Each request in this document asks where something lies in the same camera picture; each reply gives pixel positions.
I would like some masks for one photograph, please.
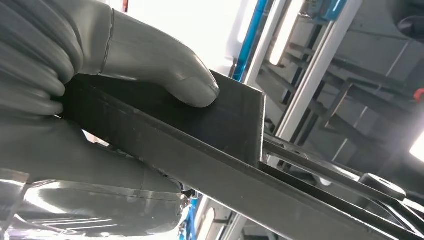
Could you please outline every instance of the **fluorescent light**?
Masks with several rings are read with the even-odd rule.
[[[211,230],[212,224],[215,220],[215,209],[210,208],[207,211],[206,217],[204,218],[203,224],[201,225],[197,240],[206,240],[209,231]]]
[[[243,16],[243,21],[241,22],[240,31],[238,32],[237,40],[239,43],[243,43],[245,41],[257,4],[258,0],[249,0],[249,2],[247,3],[247,7]]]
[[[287,9],[281,28],[278,32],[278,38],[275,42],[274,48],[272,49],[271,57],[269,62],[273,65],[280,63],[281,56],[283,55],[284,49],[286,48],[287,42],[289,41],[290,34],[295,27],[296,19],[302,9],[304,0],[291,0],[290,6]]]
[[[419,138],[413,144],[412,148],[409,150],[409,153],[424,162],[424,132],[421,133]]]

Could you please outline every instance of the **ceiling light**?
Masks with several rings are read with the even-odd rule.
[[[286,49],[290,34],[295,27],[296,19],[298,18],[303,4],[304,0],[291,0],[281,28],[279,29],[278,38],[272,49],[271,57],[269,58],[271,64],[278,65],[280,63],[281,56],[283,55],[284,49]]]
[[[415,141],[409,153],[424,162],[424,132]]]

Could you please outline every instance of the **reflective surface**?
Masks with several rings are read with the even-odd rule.
[[[9,225],[13,208],[21,200],[28,177],[26,173],[0,168],[0,237]]]
[[[190,203],[183,194],[69,181],[47,180],[28,186],[22,204],[4,230],[4,239],[151,239],[176,229]],[[15,189],[15,193],[19,195],[20,191]],[[8,198],[2,194],[1,201],[5,200]],[[12,205],[12,200],[2,204]],[[0,213],[3,222],[6,212]]]

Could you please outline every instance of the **blue pipe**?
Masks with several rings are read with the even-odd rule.
[[[268,0],[258,0],[254,9],[253,17],[247,30],[246,38],[244,39],[243,45],[241,47],[237,65],[234,69],[234,74],[232,75],[232,78],[238,82],[241,82],[243,74],[245,73],[249,55],[252,52],[255,36],[258,31],[259,24],[261,23],[262,16],[264,15],[267,2]]]

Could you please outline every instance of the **metal frame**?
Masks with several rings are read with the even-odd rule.
[[[250,69],[246,74],[246,78],[242,81],[244,84],[248,84],[249,81],[253,81],[258,77],[261,65],[264,62],[265,55],[267,54],[268,48],[273,39],[274,32],[277,29],[278,23],[283,14],[284,6],[287,0],[274,0],[274,3],[269,11],[268,20],[263,28],[262,36],[260,37],[257,45],[256,52],[254,53]]]
[[[293,102],[289,106],[281,125],[278,126],[276,134],[278,137],[288,141],[292,138],[361,4],[362,0],[348,0],[337,21],[328,25]]]

